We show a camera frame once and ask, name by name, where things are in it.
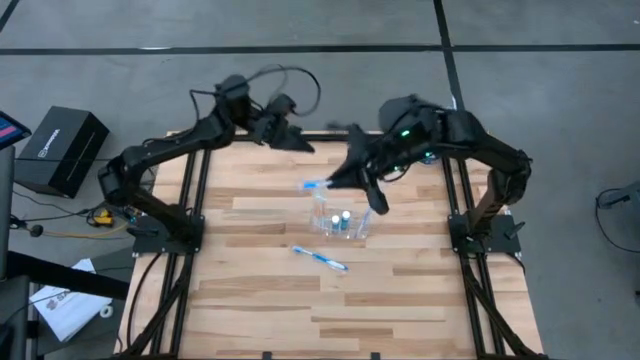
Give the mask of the monitor with blue screen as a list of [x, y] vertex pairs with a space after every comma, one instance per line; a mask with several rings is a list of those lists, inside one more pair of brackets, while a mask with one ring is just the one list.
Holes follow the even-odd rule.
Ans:
[[31, 130], [0, 110], [0, 151], [32, 135]]

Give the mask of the clear acrylic organizer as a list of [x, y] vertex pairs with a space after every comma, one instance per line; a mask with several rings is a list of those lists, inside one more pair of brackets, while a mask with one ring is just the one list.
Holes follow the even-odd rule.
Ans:
[[[343, 239], [357, 239], [355, 237], [355, 231], [356, 231], [356, 227], [358, 226], [358, 223], [360, 222], [360, 219], [363, 215], [363, 213], [366, 211], [355, 211], [355, 210], [347, 210], [347, 209], [342, 209], [342, 208], [337, 208], [337, 207], [331, 207], [327, 201], [326, 204], [326, 212], [327, 212], [327, 232], [323, 233], [320, 231], [314, 231], [314, 232], [318, 232], [318, 233], [322, 233], [325, 236], [328, 237], [337, 237], [337, 238], [343, 238]], [[339, 232], [332, 232], [331, 231], [331, 217], [333, 215], [338, 215], [341, 218], [341, 214], [343, 211], [349, 211], [351, 213], [351, 218], [350, 218], [350, 223], [349, 223], [349, 228], [347, 230], [342, 230], [340, 229]]]

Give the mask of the black box white lettering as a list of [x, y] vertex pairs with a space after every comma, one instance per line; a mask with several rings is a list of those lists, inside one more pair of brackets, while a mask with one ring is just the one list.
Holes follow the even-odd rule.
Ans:
[[90, 111], [51, 107], [15, 159], [14, 181], [38, 194], [74, 198], [109, 133]]

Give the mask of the orange toothbrush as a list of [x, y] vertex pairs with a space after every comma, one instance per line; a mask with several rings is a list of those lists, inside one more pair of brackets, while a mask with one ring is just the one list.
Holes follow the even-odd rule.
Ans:
[[312, 223], [315, 228], [323, 233], [327, 232], [327, 212], [326, 212], [326, 197], [322, 194], [315, 194], [312, 208]]
[[323, 229], [324, 205], [325, 202], [322, 196], [314, 195], [312, 197], [310, 224], [314, 231], [321, 231]]

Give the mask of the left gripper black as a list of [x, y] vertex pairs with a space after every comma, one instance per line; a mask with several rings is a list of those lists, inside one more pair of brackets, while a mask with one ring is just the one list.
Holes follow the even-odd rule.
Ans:
[[290, 126], [286, 119], [295, 108], [296, 103], [291, 97], [279, 94], [269, 101], [265, 109], [254, 109], [249, 118], [251, 140], [275, 150], [314, 152], [315, 148], [305, 139], [302, 129]]

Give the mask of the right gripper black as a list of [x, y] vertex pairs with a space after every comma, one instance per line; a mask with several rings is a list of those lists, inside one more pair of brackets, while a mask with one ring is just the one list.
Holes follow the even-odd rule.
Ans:
[[[381, 183], [390, 173], [401, 178], [415, 162], [431, 164], [435, 152], [429, 136], [418, 132], [385, 134], [368, 144], [367, 134], [357, 124], [348, 125], [347, 155], [327, 178], [329, 188], [365, 188], [369, 206], [377, 214], [387, 214], [389, 205]], [[364, 167], [368, 173], [363, 174]]]

